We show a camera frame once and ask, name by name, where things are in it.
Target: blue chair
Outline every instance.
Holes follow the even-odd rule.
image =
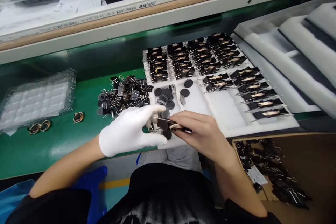
[[[87,216],[87,224],[96,224],[107,212],[104,191],[99,190],[99,183],[106,177],[107,167],[100,166],[96,170],[84,173],[71,188],[86,189],[91,192],[91,205]]]

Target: person's right hand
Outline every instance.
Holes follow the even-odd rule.
[[[172,115],[169,119],[192,130],[191,133],[180,130],[173,131],[176,136],[182,138],[221,167],[229,168],[237,164],[238,159],[234,149],[212,116],[182,111]]]

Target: person's left hand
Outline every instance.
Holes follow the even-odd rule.
[[[153,115],[165,111],[162,105],[147,105],[142,108],[131,107],[106,126],[99,134],[99,146],[106,157],[112,157],[122,152],[141,149],[146,146],[156,146],[167,143],[167,138],[156,133],[144,133],[142,127],[151,126]]]

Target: paper label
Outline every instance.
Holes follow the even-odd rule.
[[[247,169],[247,175],[250,177],[251,181],[254,183],[258,183],[259,185],[268,184],[268,181],[261,174],[258,168],[254,165],[251,169]]]
[[[82,0],[59,0],[55,12],[59,13],[76,13]]]

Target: forearm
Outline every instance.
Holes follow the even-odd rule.
[[[50,191],[73,185],[89,165],[103,157],[98,135],[46,170],[34,184],[29,195],[37,198]]]
[[[230,156],[229,163],[225,162],[228,156]],[[224,199],[231,199],[257,217],[267,217],[265,207],[231,149],[229,153],[223,154],[222,162],[215,163],[215,170],[218,186]]]

